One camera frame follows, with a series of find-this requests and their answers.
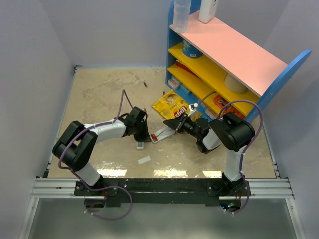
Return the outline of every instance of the white bottle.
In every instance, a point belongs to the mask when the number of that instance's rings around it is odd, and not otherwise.
[[[216,13],[219,0],[202,0],[200,5],[198,20],[208,23],[213,19]]]

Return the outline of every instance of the blue can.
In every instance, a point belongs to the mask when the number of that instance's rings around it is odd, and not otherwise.
[[[191,58],[197,58],[202,56],[203,53],[201,51],[197,50],[192,44],[190,44],[188,41],[183,40],[183,53]]]

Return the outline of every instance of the marble floor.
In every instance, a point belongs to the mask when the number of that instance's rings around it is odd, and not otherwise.
[[[81,123],[111,120],[118,111],[122,89],[126,90],[133,106],[147,110],[149,133],[164,127],[164,118],[151,104],[162,96],[163,91],[169,91],[165,84],[165,69],[86,68],[77,70],[60,135],[74,120]],[[130,106],[124,100],[121,112],[129,111]],[[256,119],[253,126],[256,129],[258,125],[259,119]],[[146,156],[151,160],[138,164],[138,160]],[[132,136],[104,141],[95,146],[90,162],[104,177],[203,178],[219,177],[225,170],[225,159],[223,145],[209,154],[202,154],[197,149],[195,138],[176,134],[158,144],[146,143],[142,151],[136,150]],[[53,157],[49,177],[74,177],[59,169],[57,162]],[[244,171],[248,178],[275,177],[264,132],[247,151]]]

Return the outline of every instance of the yellow chips bag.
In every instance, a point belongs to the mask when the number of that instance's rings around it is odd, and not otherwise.
[[[189,103],[178,95],[174,90],[170,90],[163,97],[159,98],[152,104],[152,107],[159,112],[165,119],[170,120],[177,118],[184,112],[190,113]],[[202,115],[201,112],[197,112],[192,118],[195,121]]]

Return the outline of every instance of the white wall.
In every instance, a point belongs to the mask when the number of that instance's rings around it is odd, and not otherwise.
[[[319,1],[290,0],[265,44],[285,62],[312,54],[265,110],[270,143],[283,177],[289,176],[308,239],[317,239],[319,147]]]
[[[165,66],[172,0],[41,0],[65,51],[84,66]],[[259,45],[288,0],[221,0],[217,17]]]
[[[51,154],[72,66],[38,0],[0,1],[0,238],[17,238]]]

